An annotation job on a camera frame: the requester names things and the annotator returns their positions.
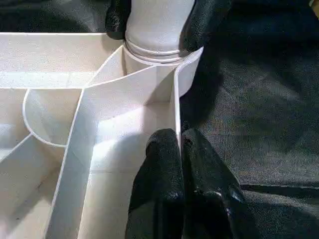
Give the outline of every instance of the white plastic model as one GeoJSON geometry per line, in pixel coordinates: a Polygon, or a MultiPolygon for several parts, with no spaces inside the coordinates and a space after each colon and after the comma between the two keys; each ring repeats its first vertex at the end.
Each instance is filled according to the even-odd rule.
{"type": "Polygon", "coordinates": [[[179,137],[201,52],[154,64],[105,34],[0,34],[0,238],[124,238],[147,139],[179,137]]]}

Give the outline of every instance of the gloved finger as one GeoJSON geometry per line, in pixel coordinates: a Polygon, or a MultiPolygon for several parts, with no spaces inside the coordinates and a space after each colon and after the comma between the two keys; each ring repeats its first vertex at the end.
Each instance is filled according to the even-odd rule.
{"type": "Polygon", "coordinates": [[[195,129],[185,131],[182,138],[186,208],[190,209],[186,214],[186,227],[197,229],[190,232],[191,236],[258,238],[237,179],[208,140],[195,129]]]}
{"type": "Polygon", "coordinates": [[[155,132],[132,188],[126,239],[181,238],[184,184],[176,134],[155,132]]]}
{"type": "Polygon", "coordinates": [[[131,0],[111,0],[106,12],[105,31],[116,40],[125,38],[126,23],[131,13],[131,0]]]}
{"type": "Polygon", "coordinates": [[[184,47],[196,51],[207,41],[231,8],[232,0],[196,0],[186,23],[184,47]]]}

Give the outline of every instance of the dark gray fabric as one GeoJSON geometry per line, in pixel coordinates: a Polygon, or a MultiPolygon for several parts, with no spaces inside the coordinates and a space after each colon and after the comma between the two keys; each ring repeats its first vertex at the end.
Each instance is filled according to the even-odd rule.
{"type": "Polygon", "coordinates": [[[294,198],[265,192],[244,191],[251,212],[265,239],[318,238],[318,194],[294,198]]]}
{"type": "Polygon", "coordinates": [[[2,32],[104,32],[110,0],[0,1],[2,32]]]}
{"type": "Polygon", "coordinates": [[[234,52],[212,44],[201,61],[189,92],[200,114],[184,97],[182,118],[247,190],[261,238],[317,238],[319,48],[234,52]]]}

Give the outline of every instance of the black cloth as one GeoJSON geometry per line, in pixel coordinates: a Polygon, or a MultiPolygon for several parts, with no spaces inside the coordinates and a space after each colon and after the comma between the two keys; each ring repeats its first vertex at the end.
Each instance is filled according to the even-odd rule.
{"type": "Polygon", "coordinates": [[[235,2],[180,100],[183,128],[234,172],[261,238],[318,237],[318,34],[305,1],[235,2]]]}
{"type": "Polygon", "coordinates": [[[104,32],[110,0],[2,0],[1,32],[104,32]]]}

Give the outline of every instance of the white cylinder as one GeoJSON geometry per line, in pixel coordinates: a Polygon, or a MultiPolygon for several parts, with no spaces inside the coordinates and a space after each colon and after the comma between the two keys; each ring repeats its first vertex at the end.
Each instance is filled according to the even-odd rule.
{"type": "Polygon", "coordinates": [[[137,57],[150,62],[176,62],[187,55],[182,32],[195,0],[132,0],[126,41],[137,57]]]}

